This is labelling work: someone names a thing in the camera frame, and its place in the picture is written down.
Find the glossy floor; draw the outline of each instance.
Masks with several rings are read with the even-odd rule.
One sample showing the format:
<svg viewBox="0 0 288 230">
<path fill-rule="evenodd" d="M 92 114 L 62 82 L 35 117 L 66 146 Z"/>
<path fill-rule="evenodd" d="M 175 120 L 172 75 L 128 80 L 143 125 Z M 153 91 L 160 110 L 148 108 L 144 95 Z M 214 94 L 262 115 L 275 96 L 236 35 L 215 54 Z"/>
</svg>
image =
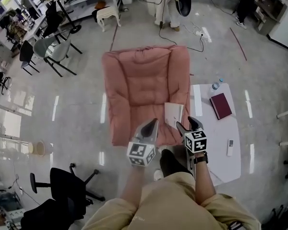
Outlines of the glossy floor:
<svg viewBox="0 0 288 230">
<path fill-rule="evenodd" d="M 117 29 L 113 50 L 169 43 L 158 36 L 159 28 L 148 14 L 146 4 L 135 2 L 129 9 L 121 14 L 122 27 Z M 278 145 L 288 140 L 288 116 L 276 119 L 277 113 L 288 109 L 288 51 L 256 33 L 250 21 L 246 22 L 247 30 L 237 27 L 233 16 L 212 4 L 194 3 L 190 15 L 181 19 L 180 32 L 167 27 L 161 31 L 162 36 L 201 50 L 199 37 L 183 26 L 192 31 L 191 22 L 210 35 L 210 40 L 204 40 L 204 52 L 189 51 L 192 84 L 224 78 L 231 88 L 239 124 L 242 175 L 218 186 L 217 191 L 235 196 L 263 221 L 272 208 L 288 203 L 287 168 L 283 165 L 288 147 Z M 28 69 L 33 73 L 28 75 L 20 69 L 18 59 L 9 71 L 12 82 L 8 92 L 0 97 L 0 104 L 17 108 L 25 115 L 20 120 L 0 112 L 1 130 L 18 134 L 24 141 L 42 140 L 47 154 L 28 155 L 26 143 L 0 139 L 0 177 L 10 186 L 14 174 L 18 174 L 19 186 L 39 203 L 51 197 L 50 189 L 42 188 L 34 194 L 30 172 L 35 173 L 37 181 L 49 182 L 51 167 L 68 170 L 71 162 L 77 164 L 76 174 L 82 179 L 96 168 L 101 171 L 88 188 L 106 199 L 114 198 L 124 186 L 130 165 L 125 148 L 112 147 L 109 140 L 101 65 L 102 54 L 111 48 L 116 21 L 109 19 L 106 24 L 108 28 L 103 33 L 93 19 L 84 20 L 81 31 L 70 36 L 83 54 L 71 49 L 63 64 L 77 76 L 59 69 L 63 75 L 60 78 L 40 59 L 35 59 L 40 73 Z M 157 155 L 147 168 L 147 182 L 152 181 L 159 158 Z M 17 186 L 13 188 L 20 195 Z M 36 207 L 27 195 L 21 196 L 21 200 L 26 209 Z M 101 205 L 95 201 L 75 229 Z"/>
</svg>

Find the person in black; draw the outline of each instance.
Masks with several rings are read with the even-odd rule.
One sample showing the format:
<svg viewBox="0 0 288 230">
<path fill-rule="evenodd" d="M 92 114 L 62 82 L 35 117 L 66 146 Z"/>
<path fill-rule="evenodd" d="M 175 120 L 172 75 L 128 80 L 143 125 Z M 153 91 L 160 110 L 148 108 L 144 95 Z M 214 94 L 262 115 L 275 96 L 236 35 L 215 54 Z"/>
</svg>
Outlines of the person in black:
<svg viewBox="0 0 288 230">
<path fill-rule="evenodd" d="M 254 0 L 240 0 L 240 3 L 237 8 L 237 14 L 238 16 L 236 19 L 238 20 L 236 24 L 238 26 L 241 26 L 242 28 L 246 29 L 246 26 L 244 25 L 244 19 L 249 14 L 252 5 L 254 3 Z"/>
</svg>

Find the person standing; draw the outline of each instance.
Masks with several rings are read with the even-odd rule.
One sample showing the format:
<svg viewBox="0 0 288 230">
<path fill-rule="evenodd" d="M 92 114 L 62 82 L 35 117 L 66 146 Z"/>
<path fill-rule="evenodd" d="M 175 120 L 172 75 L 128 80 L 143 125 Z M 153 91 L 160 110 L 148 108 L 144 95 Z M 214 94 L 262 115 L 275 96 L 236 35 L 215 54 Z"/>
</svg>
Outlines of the person standing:
<svg viewBox="0 0 288 230">
<path fill-rule="evenodd" d="M 38 14 L 29 0 L 20 0 L 20 5 L 24 9 L 28 10 L 28 12 L 29 12 L 29 14 L 33 20 L 36 20 L 38 18 Z"/>
<path fill-rule="evenodd" d="M 240 3 L 238 5 L 238 8 L 237 8 L 238 16 L 236 17 L 238 21 L 236 22 L 236 24 L 238 26 L 241 26 L 244 29 L 246 29 L 244 20 L 246 16 L 250 13 L 253 3 L 254 3 L 254 0 L 240 0 Z"/>
<path fill-rule="evenodd" d="M 160 22 L 165 23 L 166 11 L 169 12 L 170 27 L 176 32 L 180 30 L 180 15 L 176 9 L 175 0 L 156 0 L 156 20 L 155 24 L 160 25 Z"/>
</svg>

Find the desk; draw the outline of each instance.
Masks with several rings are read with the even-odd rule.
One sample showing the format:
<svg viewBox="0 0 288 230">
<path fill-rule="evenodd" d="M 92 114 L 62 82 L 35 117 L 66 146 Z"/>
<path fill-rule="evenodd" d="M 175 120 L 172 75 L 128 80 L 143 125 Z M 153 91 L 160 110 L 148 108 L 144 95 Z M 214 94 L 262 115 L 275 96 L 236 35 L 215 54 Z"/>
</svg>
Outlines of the desk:
<svg viewBox="0 0 288 230">
<path fill-rule="evenodd" d="M 40 36 L 37 36 L 36 33 L 45 19 L 46 19 L 46 16 L 42 15 L 37 20 L 35 20 L 35 24 L 33 28 L 24 35 L 23 42 L 29 41 L 32 37 L 34 37 L 36 40 L 41 38 Z"/>
<path fill-rule="evenodd" d="M 207 135 L 208 167 L 211 179 L 214 185 L 219 185 L 241 176 L 240 138 L 229 85 L 222 83 L 214 93 L 211 93 L 210 89 L 211 84 L 192 85 L 190 108 L 191 116 L 198 119 L 204 126 L 204 132 Z M 220 93 L 224 93 L 232 115 L 218 120 L 209 99 Z M 229 139 L 234 140 L 234 150 L 231 157 L 227 156 Z M 194 164 L 189 163 L 192 157 L 188 155 L 187 158 L 188 169 L 193 166 L 192 170 L 194 171 Z"/>
</svg>

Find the pink armchair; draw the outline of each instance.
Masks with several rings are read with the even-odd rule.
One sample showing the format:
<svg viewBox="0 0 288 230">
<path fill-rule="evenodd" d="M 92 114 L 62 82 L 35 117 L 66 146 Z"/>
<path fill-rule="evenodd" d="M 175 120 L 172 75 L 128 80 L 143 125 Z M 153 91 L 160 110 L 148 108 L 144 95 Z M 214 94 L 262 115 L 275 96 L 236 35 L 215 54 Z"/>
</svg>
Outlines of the pink armchair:
<svg viewBox="0 0 288 230">
<path fill-rule="evenodd" d="M 190 58 L 184 46 L 154 46 L 107 52 L 102 57 L 114 146 L 127 146 L 136 128 L 157 118 L 157 146 L 181 144 L 179 132 L 164 119 L 164 103 L 184 105 L 190 113 Z"/>
</svg>

